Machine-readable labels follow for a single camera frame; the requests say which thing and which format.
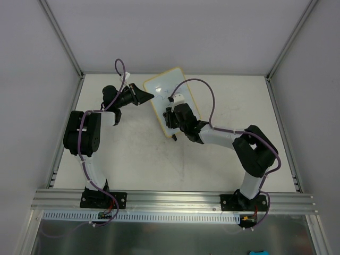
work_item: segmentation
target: white enclosure wall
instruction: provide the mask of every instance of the white enclosure wall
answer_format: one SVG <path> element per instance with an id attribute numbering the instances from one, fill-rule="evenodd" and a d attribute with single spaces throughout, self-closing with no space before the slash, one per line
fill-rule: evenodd
<path id="1" fill-rule="evenodd" d="M 84 72 L 267 74 L 309 0 L 48 0 Z"/>
<path id="2" fill-rule="evenodd" d="M 1 254 L 12 254 L 46 183 L 78 83 L 37 1 L 0 2 Z"/>
<path id="3" fill-rule="evenodd" d="M 340 2 L 321 0 L 273 78 L 303 191 L 318 202 L 327 237 L 340 250 Z"/>

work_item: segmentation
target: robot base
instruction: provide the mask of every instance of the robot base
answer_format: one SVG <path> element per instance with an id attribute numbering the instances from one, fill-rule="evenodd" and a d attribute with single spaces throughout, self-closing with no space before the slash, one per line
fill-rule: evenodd
<path id="1" fill-rule="evenodd" d="M 103 188 L 104 191 L 110 193 L 118 202 L 119 209 L 125 209 L 126 200 L 128 198 L 128 194 L 125 192 L 110 192 L 108 183 L 106 181 L 105 186 Z M 96 208 L 96 209 L 107 209 L 111 205 L 112 199 L 97 190 L 89 190 L 85 188 L 84 192 L 81 195 L 80 200 L 80 208 Z M 113 205 L 113 209 L 117 209 L 116 203 Z"/>
<path id="2" fill-rule="evenodd" d="M 253 199 L 244 199 L 238 190 L 234 194 L 221 194 L 220 203 L 222 211 L 267 211 L 268 203 L 265 195 L 257 195 Z"/>

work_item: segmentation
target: white tabletop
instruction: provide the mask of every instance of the white tabletop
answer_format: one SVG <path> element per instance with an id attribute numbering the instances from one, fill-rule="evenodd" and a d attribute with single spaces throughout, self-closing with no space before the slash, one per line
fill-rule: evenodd
<path id="1" fill-rule="evenodd" d="M 155 75 L 131 75 L 143 89 L 143 82 Z M 275 145 L 282 160 L 279 171 L 271 174 L 264 191 L 295 192 L 278 125 L 264 77 L 225 75 L 186 75 L 207 81 L 216 97 L 213 124 L 230 129 L 257 125 Z M 114 74 L 87 74 L 76 109 L 99 109 L 101 90 L 107 85 L 119 88 Z M 190 82 L 202 120 L 208 120 L 212 99 L 208 88 Z M 101 130 L 98 157 L 111 189 L 158 191 L 235 191 L 241 186 L 244 169 L 235 151 L 213 144 L 198 144 L 178 134 L 166 138 L 150 102 L 121 108 L 118 126 Z M 85 179 L 77 160 L 68 150 L 59 166 L 54 188 L 83 189 Z"/>

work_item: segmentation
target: cable clip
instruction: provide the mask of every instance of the cable clip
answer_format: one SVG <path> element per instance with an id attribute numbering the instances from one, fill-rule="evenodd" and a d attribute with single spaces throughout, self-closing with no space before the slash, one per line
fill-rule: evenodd
<path id="1" fill-rule="evenodd" d="M 130 75 L 131 75 L 130 73 L 125 72 L 125 81 L 127 81 L 129 79 Z M 122 75 L 120 77 L 120 81 L 123 81 L 123 78 L 124 78 L 124 76 Z"/>

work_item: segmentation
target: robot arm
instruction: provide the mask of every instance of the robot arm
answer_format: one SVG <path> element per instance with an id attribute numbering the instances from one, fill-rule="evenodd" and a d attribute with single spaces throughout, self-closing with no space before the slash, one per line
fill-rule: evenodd
<path id="1" fill-rule="evenodd" d="M 243 183 L 237 190 L 239 204 L 246 207 L 259 194 L 262 179 L 266 170 L 274 163 L 275 155 L 258 139 L 247 134 L 212 129 L 208 122 L 197 120 L 181 94 L 174 96 L 173 106 L 165 109 L 163 117 L 168 128 L 180 128 L 190 141 L 212 143 L 235 150 L 246 171 Z M 250 125 L 244 131 L 261 137 L 277 152 L 257 126 Z"/>
<path id="2" fill-rule="evenodd" d="M 106 86 L 103 89 L 103 106 L 108 107 L 116 97 L 118 91 L 114 86 Z M 114 103 L 105 112 L 91 112 L 86 115 L 81 133 L 80 152 L 78 155 L 78 138 L 80 122 L 84 112 L 72 111 L 67 123 L 64 134 L 64 147 L 70 150 L 70 153 L 76 157 L 80 163 L 80 167 L 86 180 L 91 180 L 92 183 L 100 189 L 109 192 L 108 182 L 103 175 L 100 167 L 100 162 L 97 160 L 96 151 L 100 145 L 100 129 L 102 126 L 118 125 L 121 119 L 120 108 L 133 103 L 140 105 L 152 99 L 154 95 L 140 90 L 134 83 L 126 86 L 119 94 Z M 83 198 L 91 207 L 86 208 L 108 208 L 110 198 L 99 192 L 91 183 L 87 182 Z"/>

